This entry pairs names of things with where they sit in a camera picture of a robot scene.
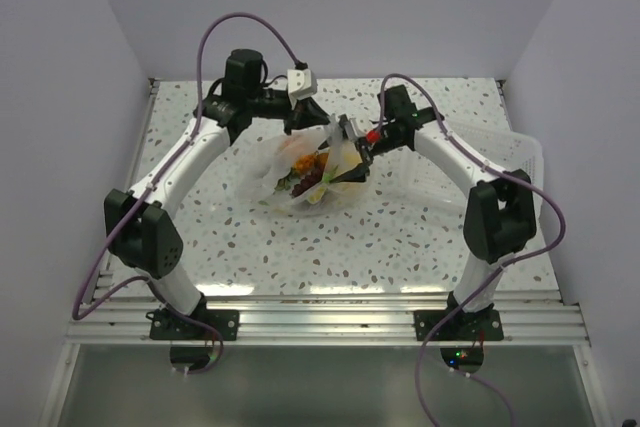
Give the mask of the red fake grapes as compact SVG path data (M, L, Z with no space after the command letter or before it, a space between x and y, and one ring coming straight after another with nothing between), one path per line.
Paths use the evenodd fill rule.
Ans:
M323 171L314 169L309 171L300 181L292 188L291 195L293 198L299 197L306 191L322 181Z

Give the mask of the clear printed plastic bag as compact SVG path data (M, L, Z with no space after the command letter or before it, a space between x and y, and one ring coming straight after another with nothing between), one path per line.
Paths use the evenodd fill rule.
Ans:
M267 211L305 217L346 209L368 192L373 173L362 182L335 179L362 159L353 141L362 136L354 118L279 135L253 146L236 182L237 197Z

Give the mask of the yellow fake pear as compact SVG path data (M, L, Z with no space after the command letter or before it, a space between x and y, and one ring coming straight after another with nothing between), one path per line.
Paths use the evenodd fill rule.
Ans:
M360 162L360 154L354 148L350 146L343 147L338 166L335 168L335 176L339 176L355 168ZM331 184L331 189L334 193L350 197L361 195L367 187L368 184L366 182L340 182Z

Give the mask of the yellow fake mango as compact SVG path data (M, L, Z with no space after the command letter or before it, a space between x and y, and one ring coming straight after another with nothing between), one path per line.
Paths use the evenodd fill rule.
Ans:
M319 183L308 191L306 201L311 205L319 204L329 192L330 189L327 184Z

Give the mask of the orange fake pineapple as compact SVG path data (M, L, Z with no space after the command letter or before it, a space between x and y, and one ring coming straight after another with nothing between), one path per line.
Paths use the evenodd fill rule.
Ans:
M325 160L325 154L321 152L314 152L299 157L292 166L292 171L298 175L303 176L311 172L314 168L322 167Z

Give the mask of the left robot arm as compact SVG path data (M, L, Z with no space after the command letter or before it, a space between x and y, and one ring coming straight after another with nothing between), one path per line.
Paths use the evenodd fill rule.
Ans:
M172 326L185 339L201 337L208 316L198 308L203 294L180 264L184 244L174 225L180 204L254 119L280 120L287 134L329 122L313 98L317 81L306 64L288 70L282 90L266 84L265 65L255 50L233 51L223 77L204 94L186 131L160 163L104 201L109 252L139 272L161 302L176 311Z

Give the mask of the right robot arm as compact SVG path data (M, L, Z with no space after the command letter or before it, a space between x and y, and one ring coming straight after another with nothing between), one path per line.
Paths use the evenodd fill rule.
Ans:
M453 182L466 198L463 238L469 256L451 293L445 326L454 338L468 339L481 327L478 312L493 304L500 267L537 233L531 179L521 169L509 172L481 156L435 107L417 108L404 86L385 90L378 100L385 107L378 130L360 134L347 116L339 118L338 129L360 161L331 182L362 183L375 157L402 147L431 161Z

